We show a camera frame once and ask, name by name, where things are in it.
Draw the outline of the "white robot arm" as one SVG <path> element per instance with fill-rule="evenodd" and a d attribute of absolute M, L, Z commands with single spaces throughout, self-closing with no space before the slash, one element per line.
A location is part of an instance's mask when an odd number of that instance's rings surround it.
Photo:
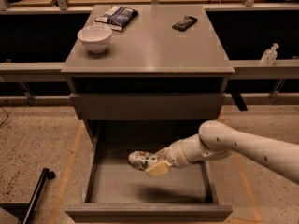
<path fill-rule="evenodd" d="M 219 121 L 204 122 L 198 134 L 180 139 L 156 153 L 157 161 L 146 173 L 158 176 L 172 168 L 185 168 L 197 161 L 222 159 L 237 152 L 263 167 L 299 183 L 299 146 L 250 133 L 242 133 Z"/>

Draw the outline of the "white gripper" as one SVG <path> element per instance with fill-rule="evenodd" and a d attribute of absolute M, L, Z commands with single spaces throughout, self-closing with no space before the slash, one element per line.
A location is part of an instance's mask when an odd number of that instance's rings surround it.
<path fill-rule="evenodd" d="M 148 168 L 145 170 L 149 177 L 165 175 L 170 172 L 172 166 L 174 168 L 184 168 L 191 163 L 186 158 L 183 148 L 183 142 L 178 140 L 155 153 L 155 155 L 162 160 L 150 161 Z"/>

